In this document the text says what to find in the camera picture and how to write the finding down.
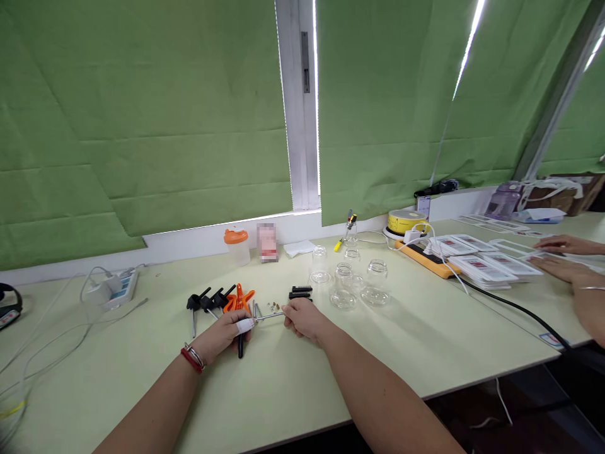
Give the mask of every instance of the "orange lid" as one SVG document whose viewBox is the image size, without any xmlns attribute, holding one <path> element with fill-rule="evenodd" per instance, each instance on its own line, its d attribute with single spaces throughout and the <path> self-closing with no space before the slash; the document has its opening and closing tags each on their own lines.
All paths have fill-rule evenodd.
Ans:
<svg viewBox="0 0 605 454">
<path fill-rule="evenodd" d="M 248 232 L 244 229 L 234 229 L 234 230 L 225 230 L 225 243 L 227 244 L 237 244 L 243 243 L 248 239 Z"/>
</svg>

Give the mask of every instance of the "window latch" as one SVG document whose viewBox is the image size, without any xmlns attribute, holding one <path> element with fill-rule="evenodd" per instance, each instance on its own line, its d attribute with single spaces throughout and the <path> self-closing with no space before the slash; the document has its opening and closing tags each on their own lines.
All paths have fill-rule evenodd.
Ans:
<svg viewBox="0 0 605 454">
<path fill-rule="evenodd" d="M 309 73 L 309 33 L 301 32 L 301 66 L 302 92 L 311 92 L 311 75 Z"/>
</svg>

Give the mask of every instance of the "cardboard box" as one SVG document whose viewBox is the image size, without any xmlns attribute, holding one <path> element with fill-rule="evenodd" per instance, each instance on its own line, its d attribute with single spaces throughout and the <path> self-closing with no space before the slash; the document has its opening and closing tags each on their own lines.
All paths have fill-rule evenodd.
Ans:
<svg viewBox="0 0 605 454">
<path fill-rule="evenodd" d="M 531 194 L 529 195 L 530 199 L 541 199 L 542 197 L 546 197 L 548 194 L 553 192 L 554 189 L 551 188 L 533 188 Z M 525 209 L 527 208 L 559 208 L 559 210 L 565 211 L 568 216 L 575 216 L 574 214 L 569 214 L 571 211 L 572 205 L 575 202 L 573 198 L 575 196 L 575 189 L 566 189 L 564 191 L 559 192 L 558 194 L 553 195 L 553 197 L 549 197 L 540 201 L 528 201 L 525 204 Z"/>
<path fill-rule="evenodd" d="M 588 210 L 605 183 L 605 173 L 557 173 L 551 176 L 567 178 L 582 185 L 582 189 L 584 190 L 583 198 L 572 198 L 572 203 L 568 210 L 561 208 L 563 211 L 567 212 L 567 216 L 577 216 L 578 214 Z"/>
</svg>

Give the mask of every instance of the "human arm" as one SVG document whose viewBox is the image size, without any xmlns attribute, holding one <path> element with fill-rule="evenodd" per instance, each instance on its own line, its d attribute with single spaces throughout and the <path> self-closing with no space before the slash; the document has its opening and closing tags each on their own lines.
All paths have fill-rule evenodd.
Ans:
<svg viewBox="0 0 605 454">
<path fill-rule="evenodd" d="M 605 276 L 586 265 L 556 257 L 535 257 L 529 262 L 572 285 L 575 314 L 595 342 L 605 348 L 605 290 L 586 288 L 605 287 Z"/>
<path fill-rule="evenodd" d="M 553 253 L 605 255 L 604 244 L 583 240 L 571 235 L 558 235 L 544 238 L 537 242 L 534 248 Z"/>
<path fill-rule="evenodd" d="M 422 399 L 393 371 L 329 321 L 312 302 L 282 307 L 298 337 L 328 356 L 357 429 L 375 453 L 463 453 Z"/>
<path fill-rule="evenodd" d="M 191 346 L 206 366 L 229 345 L 236 351 L 239 330 L 235 323 L 247 317 L 245 310 L 227 312 L 195 338 Z M 248 341 L 251 331 L 245 336 Z M 177 355 L 93 454 L 171 453 L 200 377 L 182 354 Z"/>
</svg>

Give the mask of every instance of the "headphones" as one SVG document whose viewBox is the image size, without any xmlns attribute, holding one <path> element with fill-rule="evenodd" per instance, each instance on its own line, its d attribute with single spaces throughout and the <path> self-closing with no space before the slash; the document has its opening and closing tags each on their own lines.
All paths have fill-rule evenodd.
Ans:
<svg viewBox="0 0 605 454">
<path fill-rule="evenodd" d="M 11 291 L 17 295 L 17 304 L 2 306 L 0 307 L 0 330 L 6 328 L 8 325 L 13 323 L 21 315 L 23 310 L 23 298 L 21 293 L 16 288 L 11 287 L 9 284 L 3 284 L 0 282 L 0 301 L 4 299 L 4 292 Z"/>
</svg>

